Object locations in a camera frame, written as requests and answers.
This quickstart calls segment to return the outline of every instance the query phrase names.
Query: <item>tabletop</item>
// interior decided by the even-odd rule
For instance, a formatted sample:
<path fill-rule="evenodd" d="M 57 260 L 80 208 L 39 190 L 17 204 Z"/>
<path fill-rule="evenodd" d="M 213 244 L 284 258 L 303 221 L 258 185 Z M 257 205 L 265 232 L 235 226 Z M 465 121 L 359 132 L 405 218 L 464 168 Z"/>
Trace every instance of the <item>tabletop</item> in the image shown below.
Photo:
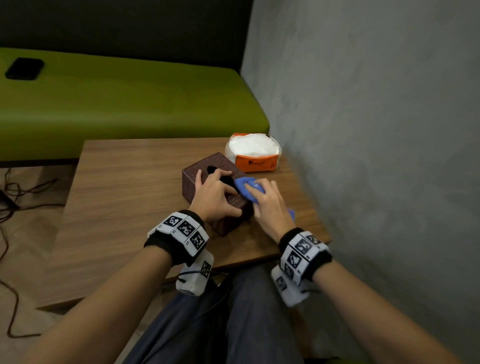
<path fill-rule="evenodd" d="M 145 243 L 146 234 L 173 211 L 188 208 L 183 168 L 216 152 L 228 138 L 89 140 L 85 142 L 63 220 L 40 287 L 37 306 L 55 310 L 91 294 Z M 248 173 L 275 180 L 297 226 L 330 241 L 287 159 L 274 172 Z M 225 237 L 206 226 L 215 269 L 279 257 L 276 244 L 254 218 Z M 173 280 L 181 266 L 167 279 Z"/>

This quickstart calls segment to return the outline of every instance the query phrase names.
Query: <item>black smartphone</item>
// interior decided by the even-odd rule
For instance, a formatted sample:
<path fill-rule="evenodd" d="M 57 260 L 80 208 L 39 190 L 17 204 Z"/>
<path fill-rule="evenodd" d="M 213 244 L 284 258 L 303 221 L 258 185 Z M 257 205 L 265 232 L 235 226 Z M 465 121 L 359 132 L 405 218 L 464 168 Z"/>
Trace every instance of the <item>black smartphone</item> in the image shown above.
<path fill-rule="evenodd" d="M 10 80 L 36 80 L 45 63 L 38 58 L 18 57 L 5 72 L 5 77 Z"/>

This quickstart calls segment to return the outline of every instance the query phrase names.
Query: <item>orange tissue package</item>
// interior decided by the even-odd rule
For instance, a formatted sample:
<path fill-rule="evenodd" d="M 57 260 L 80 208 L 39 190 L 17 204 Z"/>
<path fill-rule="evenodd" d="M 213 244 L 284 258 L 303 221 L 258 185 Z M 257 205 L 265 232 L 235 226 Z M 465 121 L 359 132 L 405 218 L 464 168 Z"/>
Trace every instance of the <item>orange tissue package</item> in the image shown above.
<path fill-rule="evenodd" d="M 225 147 L 225 156 L 242 172 L 273 171 L 281 155 L 280 144 L 266 134 L 235 133 Z"/>

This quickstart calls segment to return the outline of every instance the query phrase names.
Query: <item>woven tissue box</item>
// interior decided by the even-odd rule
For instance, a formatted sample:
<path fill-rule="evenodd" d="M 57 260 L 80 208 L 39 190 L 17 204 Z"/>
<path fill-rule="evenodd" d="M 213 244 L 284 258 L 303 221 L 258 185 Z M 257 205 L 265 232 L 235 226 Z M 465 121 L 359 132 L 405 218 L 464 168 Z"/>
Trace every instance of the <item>woven tissue box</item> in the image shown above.
<path fill-rule="evenodd" d="M 237 189 L 237 187 L 235 187 L 233 180 L 240 177 L 246 177 L 246 174 L 238 169 L 237 166 L 230 162 L 230 160 L 222 153 L 215 153 L 204 158 L 182 171 L 182 195 L 189 204 L 192 203 L 193 197 L 195 196 L 195 177 L 197 171 L 202 170 L 202 183 L 205 183 L 208 175 L 212 174 L 217 168 L 233 172 L 231 176 L 221 177 L 220 180 L 235 189 Z M 239 218 L 227 216 L 212 223 L 213 230 L 215 230 L 220 236 L 227 235 L 229 232 L 237 228 L 242 221 L 248 219 L 253 214 L 252 203 L 242 196 L 227 194 L 226 198 L 230 205 L 242 209 L 242 216 Z"/>

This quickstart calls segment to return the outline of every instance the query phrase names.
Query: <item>green bench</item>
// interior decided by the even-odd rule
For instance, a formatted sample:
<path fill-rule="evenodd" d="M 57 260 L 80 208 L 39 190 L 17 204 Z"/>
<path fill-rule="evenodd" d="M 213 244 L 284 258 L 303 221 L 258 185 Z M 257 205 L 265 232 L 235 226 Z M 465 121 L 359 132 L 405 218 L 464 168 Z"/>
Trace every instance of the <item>green bench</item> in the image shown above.
<path fill-rule="evenodd" d="M 233 70 L 0 48 L 45 62 L 33 81 L 0 75 L 0 162 L 78 158 L 86 139 L 266 133 L 268 120 Z"/>

